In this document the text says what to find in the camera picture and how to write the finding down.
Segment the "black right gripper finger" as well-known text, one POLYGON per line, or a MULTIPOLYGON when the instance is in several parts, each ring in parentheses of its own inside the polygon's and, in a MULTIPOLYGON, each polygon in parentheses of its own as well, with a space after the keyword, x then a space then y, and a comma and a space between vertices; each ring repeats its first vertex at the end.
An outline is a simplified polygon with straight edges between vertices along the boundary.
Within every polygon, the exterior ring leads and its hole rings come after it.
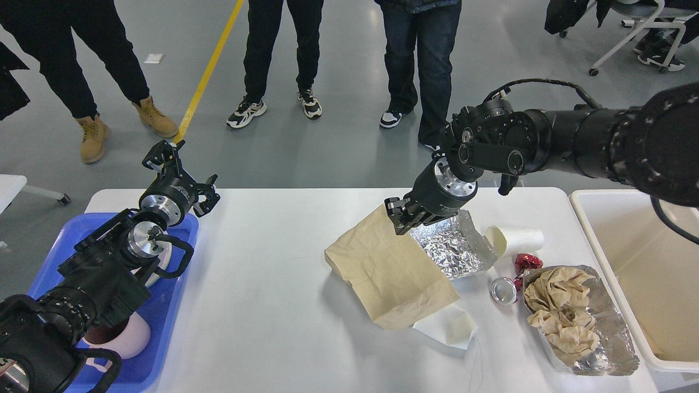
POLYGON ((422 225, 430 226, 430 225, 435 224, 437 222, 445 221, 445 219, 449 219, 450 217, 453 217, 453 216, 454 215, 436 216, 434 214, 410 216, 410 215, 404 214, 402 216, 397 217, 397 221, 395 222, 395 234, 405 235, 412 228, 419 227, 422 225))
POLYGON ((414 227, 414 207, 416 204, 409 196, 403 199, 387 198, 384 200, 384 205, 396 233, 407 233, 414 227))

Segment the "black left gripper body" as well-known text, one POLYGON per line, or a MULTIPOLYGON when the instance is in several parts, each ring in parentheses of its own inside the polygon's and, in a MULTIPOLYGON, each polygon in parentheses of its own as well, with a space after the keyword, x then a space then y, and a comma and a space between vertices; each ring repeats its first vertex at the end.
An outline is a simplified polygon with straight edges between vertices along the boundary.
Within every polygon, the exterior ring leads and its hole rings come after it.
POLYGON ((169 227, 178 225, 197 201, 194 184, 190 177, 158 177, 140 197, 138 206, 162 212, 169 227))

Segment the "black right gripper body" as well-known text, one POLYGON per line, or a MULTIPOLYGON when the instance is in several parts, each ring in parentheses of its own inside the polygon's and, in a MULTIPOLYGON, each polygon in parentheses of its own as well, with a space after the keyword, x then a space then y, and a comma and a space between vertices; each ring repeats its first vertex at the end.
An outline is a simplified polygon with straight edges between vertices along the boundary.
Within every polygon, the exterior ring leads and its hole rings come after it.
POLYGON ((445 157, 435 158, 416 178, 412 190, 405 194, 416 204, 415 215, 456 215, 459 209, 477 192, 479 171, 465 170, 465 180, 457 177, 461 169, 453 172, 445 157))

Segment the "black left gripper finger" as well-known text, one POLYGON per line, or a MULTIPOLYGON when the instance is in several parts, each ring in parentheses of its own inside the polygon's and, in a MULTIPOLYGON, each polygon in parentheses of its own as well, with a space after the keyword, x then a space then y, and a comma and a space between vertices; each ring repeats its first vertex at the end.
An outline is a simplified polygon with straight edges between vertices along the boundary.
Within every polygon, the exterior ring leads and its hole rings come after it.
POLYGON ((189 205, 194 209, 195 216, 202 217, 210 213, 220 200, 220 195, 217 194, 214 185, 217 177, 217 174, 213 174, 203 183, 196 182, 192 177, 189 178, 189 188, 191 191, 189 205))
POLYGON ((189 174, 182 167, 179 150, 184 146, 185 141, 170 142, 162 140, 153 145, 145 155, 142 165, 157 172, 152 185, 165 184, 165 182, 183 181, 189 184, 189 174))

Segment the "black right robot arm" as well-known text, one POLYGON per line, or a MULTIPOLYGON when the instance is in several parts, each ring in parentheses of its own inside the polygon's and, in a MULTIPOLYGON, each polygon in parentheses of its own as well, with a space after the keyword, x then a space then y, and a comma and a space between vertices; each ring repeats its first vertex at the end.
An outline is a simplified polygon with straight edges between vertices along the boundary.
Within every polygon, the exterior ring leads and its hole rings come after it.
POLYGON ((604 109, 578 85, 574 110, 516 111, 506 84, 480 105, 463 107, 439 131, 431 162, 402 198, 386 199, 397 235, 456 216, 478 190, 483 172, 501 174, 507 195, 521 176, 552 169, 604 178, 649 194, 656 215, 693 243, 662 211, 660 201, 697 208, 698 87, 655 94, 646 104, 604 109))

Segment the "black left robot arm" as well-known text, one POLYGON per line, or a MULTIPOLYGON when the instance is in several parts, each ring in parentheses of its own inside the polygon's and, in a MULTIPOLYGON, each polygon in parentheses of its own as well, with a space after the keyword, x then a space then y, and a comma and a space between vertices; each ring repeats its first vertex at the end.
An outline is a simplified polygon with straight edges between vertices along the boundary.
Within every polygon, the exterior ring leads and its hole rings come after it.
POLYGON ((182 167, 184 141, 160 141, 143 159, 159 167, 138 208, 125 209, 75 244, 75 253, 59 266, 63 281, 38 299, 7 297, 1 306, 3 392, 63 392, 89 358, 112 365, 92 391, 105 392, 120 375, 115 350, 78 348, 94 326, 112 328, 129 318, 151 294, 152 275, 178 278, 194 248, 167 234, 190 210, 208 214, 220 200, 217 175, 196 182, 182 167))

